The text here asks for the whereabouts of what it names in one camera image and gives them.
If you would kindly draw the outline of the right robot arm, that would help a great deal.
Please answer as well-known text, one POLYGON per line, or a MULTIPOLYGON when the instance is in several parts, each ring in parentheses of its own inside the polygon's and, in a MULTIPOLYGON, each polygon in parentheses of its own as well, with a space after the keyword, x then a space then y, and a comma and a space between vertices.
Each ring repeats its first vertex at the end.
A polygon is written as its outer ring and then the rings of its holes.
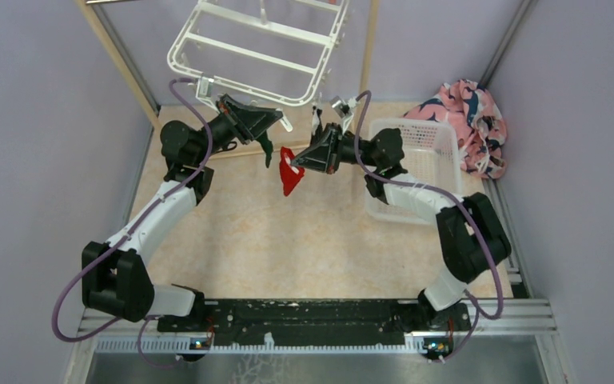
POLYGON ((449 320, 449 307, 462 298, 476 303, 468 286, 485 271, 493 277, 497 308, 489 314, 478 306, 476 312, 490 320, 500 318, 504 291, 497 266, 512 247, 490 199, 482 193, 460 196, 421 182, 401 164, 403 145, 398 128, 384 128, 373 138, 363 139, 359 132, 343 131, 330 123, 313 132, 306 149, 289 156, 289 169, 334 174, 342 163, 358 165, 372 198, 408 210, 437 228, 444 267, 419 294, 422 326, 440 329, 449 320))

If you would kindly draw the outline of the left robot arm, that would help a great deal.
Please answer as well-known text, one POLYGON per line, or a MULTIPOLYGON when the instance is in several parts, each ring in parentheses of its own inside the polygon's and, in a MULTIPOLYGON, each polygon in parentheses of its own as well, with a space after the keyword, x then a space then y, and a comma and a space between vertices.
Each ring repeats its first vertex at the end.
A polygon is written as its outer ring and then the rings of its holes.
POLYGON ((89 242, 82 251, 82 302, 85 307, 130 322, 148 317, 176 317, 189 331, 208 319, 200 291, 152 283, 146 268, 168 233, 207 195, 214 171, 211 154, 231 142, 260 143, 271 161, 268 129, 283 117, 279 109, 252 106, 228 94, 215 103, 217 116, 195 130, 182 121, 168 121, 160 133, 167 171, 149 203, 122 230, 104 242, 89 242))

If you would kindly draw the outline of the green dotted sock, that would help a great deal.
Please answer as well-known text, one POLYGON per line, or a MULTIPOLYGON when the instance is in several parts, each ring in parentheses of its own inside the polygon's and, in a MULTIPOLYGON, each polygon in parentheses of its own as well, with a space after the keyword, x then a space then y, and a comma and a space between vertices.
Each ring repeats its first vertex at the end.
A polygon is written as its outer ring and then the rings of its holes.
POLYGON ((260 147, 265 154, 265 167, 269 169, 274 151, 273 142, 269 139, 267 132, 260 134, 256 138, 256 141, 260 144, 260 147))

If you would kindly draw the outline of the white plastic clip hanger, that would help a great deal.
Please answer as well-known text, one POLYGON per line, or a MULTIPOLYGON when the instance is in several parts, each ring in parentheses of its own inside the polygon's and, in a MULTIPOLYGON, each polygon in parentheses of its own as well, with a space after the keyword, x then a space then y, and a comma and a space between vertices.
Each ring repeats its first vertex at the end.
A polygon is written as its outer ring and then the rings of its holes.
POLYGON ((347 1, 199 1, 166 60, 183 77, 303 106, 332 71, 348 12, 347 1))

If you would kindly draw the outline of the white hanger clip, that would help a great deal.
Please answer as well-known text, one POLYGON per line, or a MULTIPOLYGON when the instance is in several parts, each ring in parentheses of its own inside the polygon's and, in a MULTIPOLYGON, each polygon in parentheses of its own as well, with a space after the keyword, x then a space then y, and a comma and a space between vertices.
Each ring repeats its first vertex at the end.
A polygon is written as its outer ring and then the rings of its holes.
POLYGON ((288 133, 293 132, 293 124, 289 120, 286 113, 282 110, 280 110, 280 113, 281 113, 281 118, 279 119, 279 123, 281 124, 281 126, 284 128, 286 132, 288 133))

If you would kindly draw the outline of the black white striped sock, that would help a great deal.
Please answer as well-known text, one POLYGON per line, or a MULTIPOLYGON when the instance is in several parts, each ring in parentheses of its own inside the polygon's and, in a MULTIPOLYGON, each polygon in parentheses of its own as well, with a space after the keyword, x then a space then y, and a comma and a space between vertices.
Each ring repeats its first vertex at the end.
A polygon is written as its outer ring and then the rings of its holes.
POLYGON ((314 103, 312 105, 310 144, 314 144, 323 135, 322 113, 323 109, 314 103))

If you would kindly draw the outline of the red sock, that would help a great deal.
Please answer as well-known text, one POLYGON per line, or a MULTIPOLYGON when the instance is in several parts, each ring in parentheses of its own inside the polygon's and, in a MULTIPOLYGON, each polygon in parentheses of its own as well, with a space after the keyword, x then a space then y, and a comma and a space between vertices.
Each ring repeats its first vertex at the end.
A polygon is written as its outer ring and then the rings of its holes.
POLYGON ((280 149, 279 175, 282 183, 282 192, 285 197, 291 195, 305 176, 305 169, 303 167, 292 164, 294 159, 295 154, 290 148, 283 146, 280 149))

